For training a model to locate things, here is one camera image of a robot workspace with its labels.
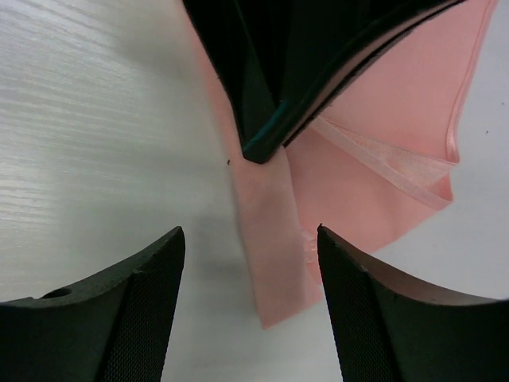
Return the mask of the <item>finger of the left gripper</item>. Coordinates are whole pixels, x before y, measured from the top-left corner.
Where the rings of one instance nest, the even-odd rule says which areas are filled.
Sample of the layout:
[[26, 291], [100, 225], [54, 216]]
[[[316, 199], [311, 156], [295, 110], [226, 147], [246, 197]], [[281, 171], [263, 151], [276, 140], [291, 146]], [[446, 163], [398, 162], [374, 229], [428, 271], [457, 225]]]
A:
[[229, 99], [242, 156], [257, 164], [283, 146], [282, 83], [294, 2], [184, 4]]
[[282, 83], [288, 146], [363, 70], [454, 1], [296, 1]]

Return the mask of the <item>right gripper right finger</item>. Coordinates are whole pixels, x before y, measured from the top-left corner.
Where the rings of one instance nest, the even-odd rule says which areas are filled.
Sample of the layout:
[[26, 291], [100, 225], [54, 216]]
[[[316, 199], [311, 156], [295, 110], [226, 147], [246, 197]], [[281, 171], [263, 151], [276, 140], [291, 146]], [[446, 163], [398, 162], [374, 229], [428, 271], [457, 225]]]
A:
[[418, 279], [325, 226], [317, 253], [344, 380], [507, 380], [507, 301]]

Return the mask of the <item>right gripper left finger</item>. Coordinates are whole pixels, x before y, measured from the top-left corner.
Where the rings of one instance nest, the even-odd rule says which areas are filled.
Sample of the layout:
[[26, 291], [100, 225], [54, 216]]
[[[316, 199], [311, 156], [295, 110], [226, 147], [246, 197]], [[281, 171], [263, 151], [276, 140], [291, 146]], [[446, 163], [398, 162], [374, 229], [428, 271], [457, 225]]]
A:
[[159, 381], [185, 263], [180, 227], [40, 298], [1, 304], [3, 381]]

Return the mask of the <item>pink cloth napkin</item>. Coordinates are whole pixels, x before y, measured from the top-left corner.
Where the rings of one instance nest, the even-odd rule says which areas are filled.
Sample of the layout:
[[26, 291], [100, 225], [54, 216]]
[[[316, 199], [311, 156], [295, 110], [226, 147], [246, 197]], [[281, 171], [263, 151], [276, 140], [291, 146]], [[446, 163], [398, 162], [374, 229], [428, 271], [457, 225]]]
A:
[[457, 126], [495, 8], [467, 1], [417, 27], [263, 165], [242, 157], [227, 95], [191, 32], [263, 328], [320, 300], [320, 224], [373, 252], [453, 201]]

